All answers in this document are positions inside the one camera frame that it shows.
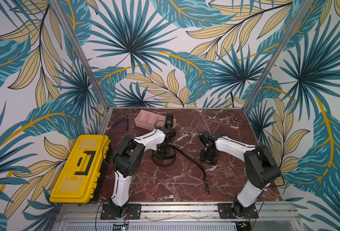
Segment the left aluminium frame post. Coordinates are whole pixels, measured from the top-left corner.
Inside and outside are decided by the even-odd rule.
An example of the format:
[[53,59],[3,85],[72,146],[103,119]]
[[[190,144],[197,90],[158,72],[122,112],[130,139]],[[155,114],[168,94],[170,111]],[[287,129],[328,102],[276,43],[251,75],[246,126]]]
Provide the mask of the left aluminium frame post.
[[97,93],[98,100],[103,105],[103,108],[105,111],[109,111],[109,105],[105,99],[105,96],[103,95],[99,85],[98,81],[93,73],[93,70],[83,52],[83,49],[80,45],[80,42],[77,38],[77,35],[73,29],[72,24],[69,22],[68,16],[66,11],[64,10],[61,1],[57,0],[51,0],[50,1],[52,8],[54,9],[57,18],[59,19],[63,29],[66,32],[67,37],[69,38],[71,45],[73,49],[76,51],[77,58],[80,60],[88,79],[90,80],[93,89]]

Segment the aluminium frame post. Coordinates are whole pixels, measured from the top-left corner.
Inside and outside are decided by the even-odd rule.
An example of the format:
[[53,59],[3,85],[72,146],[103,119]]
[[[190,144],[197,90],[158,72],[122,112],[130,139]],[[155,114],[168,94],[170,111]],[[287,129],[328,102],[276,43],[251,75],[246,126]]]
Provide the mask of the aluminium frame post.
[[280,42],[277,44],[276,49],[274,50],[271,58],[269,59],[266,67],[264,68],[263,72],[261,73],[260,78],[256,81],[256,84],[254,85],[254,88],[249,94],[249,97],[243,106],[243,110],[247,112],[255,97],[257,96],[260,88],[262,87],[263,83],[268,77],[268,74],[271,72],[271,69],[273,68],[275,62],[279,58],[279,55],[283,52],[284,48],[287,46],[288,42],[292,38],[292,36],[295,34],[296,29],[299,27],[300,22],[304,18],[306,12],[310,9],[310,6],[312,5],[313,0],[310,1],[303,1],[303,3],[298,8],[297,13],[293,16],[292,22],[288,25],[287,31],[283,34]]
[[93,73],[93,70],[83,52],[83,49],[80,45],[80,42],[77,38],[77,35],[73,29],[72,24],[69,22],[68,16],[66,11],[64,10],[61,1],[57,0],[51,0],[50,1],[52,8],[54,9],[57,18],[59,19],[63,29],[66,32],[67,37],[69,38],[71,45],[73,49],[76,51],[77,58],[80,60],[88,79],[90,80],[93,89],[97,93],[98,100],[103,105],[103,108],[105,111],[109,111],[109,105],[105,99],[105,96],[103,95],[99,85],[98,81]]

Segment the right aluminium frame post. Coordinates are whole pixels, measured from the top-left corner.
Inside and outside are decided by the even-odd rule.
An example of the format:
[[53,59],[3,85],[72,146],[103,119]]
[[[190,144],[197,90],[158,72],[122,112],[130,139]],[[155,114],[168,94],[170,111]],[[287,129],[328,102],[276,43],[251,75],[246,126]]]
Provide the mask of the right aluminium frame post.
[[284,48],[287,46],[288,42],[292,38],[292,36],[295,34],[296,29],[299,27],[300,22],[304,18],[306,12],[310,9],[310,6],[312,5],[313,0],[310,1],[303,1],[303,3],[298,8],[297,13],[293,16],[292,22],[288,25],[287,31],[283,34],[280,42],[277,44],[276,49],[274,50],[271,58],[269,59],[266,67],[264,68],[263,72],[261,73],[260,78],[256,81],[256,84],[254,85],[254,88],[249,94],[249,97],[243,106],[243,110],[247,112],[255,97],[257,96],[260,88],[262,87],[263,83],[268,77],[268,74],[271,72],[271,69],[273,68],[275,62],[279,58],[279,55],[283,52]]

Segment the pink compartment storage tray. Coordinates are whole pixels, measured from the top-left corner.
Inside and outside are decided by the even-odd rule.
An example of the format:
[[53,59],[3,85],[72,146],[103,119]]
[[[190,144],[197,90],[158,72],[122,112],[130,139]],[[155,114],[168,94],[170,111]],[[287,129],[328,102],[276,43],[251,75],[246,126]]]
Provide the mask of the pink compartment storage tray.
[[[166,116],[159,115],[153,112],[141,110],[134,119],[135,125],[139,128],[146,129],[149,131],[154,130],[156,127],[165,127]],[[176,119],[174,119],[173,128],[176,125]]]

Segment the yellow tool case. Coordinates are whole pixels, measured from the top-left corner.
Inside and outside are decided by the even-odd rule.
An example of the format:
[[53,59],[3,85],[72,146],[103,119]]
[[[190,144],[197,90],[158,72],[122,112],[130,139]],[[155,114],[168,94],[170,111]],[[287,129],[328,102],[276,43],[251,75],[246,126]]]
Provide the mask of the yellow tool case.
[[81,135],[50,195],[55,204],[87,204],[93,199],[110,140],[106,135]]

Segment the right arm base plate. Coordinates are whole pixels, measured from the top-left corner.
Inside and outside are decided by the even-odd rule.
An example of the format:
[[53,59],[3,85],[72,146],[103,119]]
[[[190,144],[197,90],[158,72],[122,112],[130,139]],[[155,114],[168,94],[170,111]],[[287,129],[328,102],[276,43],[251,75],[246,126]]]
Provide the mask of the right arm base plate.
[[217,207],[221,219],[249,219],[259,217],[255,204],[245,208],[239,203],[219,203]]

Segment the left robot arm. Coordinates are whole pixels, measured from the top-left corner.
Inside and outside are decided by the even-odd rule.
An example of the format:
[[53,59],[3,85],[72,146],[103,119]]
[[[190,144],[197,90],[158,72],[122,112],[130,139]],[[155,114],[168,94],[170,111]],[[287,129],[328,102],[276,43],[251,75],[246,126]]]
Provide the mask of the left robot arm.
[[173,127],[155,127],[155,129],[139,137],[125,137],[113,158],[115,167],[115,184],[111,196],[111,210],[117,217],[127,212],[131,178],[140,167],[144,152],[156,146],[157,151],[163,144],[176,136]]

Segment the aluminium front rail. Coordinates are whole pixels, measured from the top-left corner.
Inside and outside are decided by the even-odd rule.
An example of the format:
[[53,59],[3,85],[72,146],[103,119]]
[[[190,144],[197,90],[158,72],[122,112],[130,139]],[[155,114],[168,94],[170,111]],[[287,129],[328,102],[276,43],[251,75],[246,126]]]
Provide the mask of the aluminium front rail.
[[141,204],[139,220],[101,220],[103,205],[63,206],[54,231],[303,231],[292,202],[256,203],[258,218],[221,219],[217,204],[227,202],[134,202]]

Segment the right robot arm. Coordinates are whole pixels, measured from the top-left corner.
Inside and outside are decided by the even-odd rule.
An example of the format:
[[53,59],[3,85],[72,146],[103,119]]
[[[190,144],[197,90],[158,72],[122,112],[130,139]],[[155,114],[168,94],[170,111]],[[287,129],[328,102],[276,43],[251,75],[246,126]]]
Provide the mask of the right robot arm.
[[255,203],[265,189],[282,176],[281,169],[266,145],[250,145],[220,134],[208,131],[199,135],[205,149],[200,151],[200,160],[210,165],[218,163],[221,152],[234,156],[245,164],[247,182],[242,191],[233,199],[229,211],[233,218],[257,216]]

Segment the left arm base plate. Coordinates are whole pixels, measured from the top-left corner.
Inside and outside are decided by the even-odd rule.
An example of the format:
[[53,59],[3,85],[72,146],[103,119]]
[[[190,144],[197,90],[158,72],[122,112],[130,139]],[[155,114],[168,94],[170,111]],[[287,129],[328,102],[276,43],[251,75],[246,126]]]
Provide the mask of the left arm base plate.
[[116,204],[105,204],[102,207],[100,215],[101,220],[112,220],[112,219],[133,219],[139,220],[141,215],[142,205],[141,204],[124,204],[122,207]]

